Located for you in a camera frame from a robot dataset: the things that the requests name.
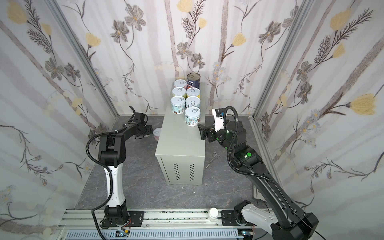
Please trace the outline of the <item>white dark can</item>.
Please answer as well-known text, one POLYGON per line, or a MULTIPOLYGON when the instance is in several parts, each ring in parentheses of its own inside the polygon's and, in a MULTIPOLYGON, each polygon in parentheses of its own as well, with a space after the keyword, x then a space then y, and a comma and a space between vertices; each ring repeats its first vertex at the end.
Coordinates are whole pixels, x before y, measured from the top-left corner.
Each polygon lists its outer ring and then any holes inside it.
POLYGON ((185 123, 189 127, 197 127, 201 120, 201 110, 197 107, 190 107, 185 110, 185 123))

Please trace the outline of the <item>teal label can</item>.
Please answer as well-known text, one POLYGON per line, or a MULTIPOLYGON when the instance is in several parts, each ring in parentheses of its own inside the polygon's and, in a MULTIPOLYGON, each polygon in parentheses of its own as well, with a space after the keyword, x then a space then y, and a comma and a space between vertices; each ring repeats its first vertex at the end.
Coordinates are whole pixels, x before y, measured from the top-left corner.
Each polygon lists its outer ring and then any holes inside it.
POLYGON ((171 100, 172 112, 176 115, 183 114, 186 109, 186 99, 182 96, 172 97, 171 100))

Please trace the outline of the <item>yellow label can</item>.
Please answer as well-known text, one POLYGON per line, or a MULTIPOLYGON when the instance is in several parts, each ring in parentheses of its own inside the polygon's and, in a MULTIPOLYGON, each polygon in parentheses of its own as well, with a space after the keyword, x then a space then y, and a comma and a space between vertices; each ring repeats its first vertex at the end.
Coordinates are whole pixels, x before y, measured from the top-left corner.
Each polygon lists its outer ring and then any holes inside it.
POLYGON ((201 91, 198 88, 188 88, 186 91, 187 97, 197 97, 200 98, 201 91))

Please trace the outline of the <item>green label can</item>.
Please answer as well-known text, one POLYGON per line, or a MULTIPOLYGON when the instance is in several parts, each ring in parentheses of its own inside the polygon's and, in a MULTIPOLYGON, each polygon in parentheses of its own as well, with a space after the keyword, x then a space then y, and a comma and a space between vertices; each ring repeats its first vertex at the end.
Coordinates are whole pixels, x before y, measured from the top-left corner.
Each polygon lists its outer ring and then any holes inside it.
POLYGON ((173 97, 187 97, 186 89, 183 87, 175 87, 172 89, 172 95, 173 97))

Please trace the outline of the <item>blue red tomato can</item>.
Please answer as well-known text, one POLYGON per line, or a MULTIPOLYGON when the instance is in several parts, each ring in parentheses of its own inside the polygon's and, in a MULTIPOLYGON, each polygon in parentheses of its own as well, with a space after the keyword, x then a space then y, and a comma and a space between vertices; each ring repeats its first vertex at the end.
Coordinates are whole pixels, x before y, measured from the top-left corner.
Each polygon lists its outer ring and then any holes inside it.
POLYGON ((200 89, 201 75, 198 73, 189 73, 187 75, 187 89, 197 88, 200 89))

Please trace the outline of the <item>pink white can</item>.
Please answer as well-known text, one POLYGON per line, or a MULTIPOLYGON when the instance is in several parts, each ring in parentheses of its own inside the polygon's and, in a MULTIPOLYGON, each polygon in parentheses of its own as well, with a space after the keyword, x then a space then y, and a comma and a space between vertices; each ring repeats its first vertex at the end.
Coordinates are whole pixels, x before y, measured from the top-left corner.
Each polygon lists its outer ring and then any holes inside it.
POLYGON ((174 88, 184 88, 187 89, 187 81, 186 80, 175 80, 174 88))

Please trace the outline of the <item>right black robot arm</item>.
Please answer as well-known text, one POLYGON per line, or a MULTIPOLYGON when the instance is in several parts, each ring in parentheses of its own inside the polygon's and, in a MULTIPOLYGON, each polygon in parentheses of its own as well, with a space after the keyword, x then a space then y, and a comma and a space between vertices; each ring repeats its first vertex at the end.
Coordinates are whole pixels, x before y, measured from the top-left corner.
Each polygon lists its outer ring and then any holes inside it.
POLYGON ((227 152, 229 167, 247 177, 271 207, 271 210, 263 211, 251 202, 243 201, 235 206, 231 217, 222 216, 223 222, 255 225, 274 240, 309 240, 316 233, 318 218, 305 212, 285 193, 261 156, 247 144, 247 132, 236 109, 232 106, 214 109, 213 116, 214 125, 198 125, 201 140, 218 142, 227 152))

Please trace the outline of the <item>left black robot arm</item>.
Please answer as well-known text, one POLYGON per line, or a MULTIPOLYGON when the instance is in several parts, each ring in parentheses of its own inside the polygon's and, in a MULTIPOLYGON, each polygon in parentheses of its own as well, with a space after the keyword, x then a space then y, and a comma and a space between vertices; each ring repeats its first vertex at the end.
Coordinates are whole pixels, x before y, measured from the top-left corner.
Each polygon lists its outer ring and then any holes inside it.
POLYGON ((107 199, 91 210, 97 228, 123 227, 131 221, 123 192, 122 171, 127 158, 126 141, 142 139, 153 134, 148 116, 130 107, 133 114, 121 129, 93 135, 86 144, 90 160, 101 166, 106 174, 107 199))

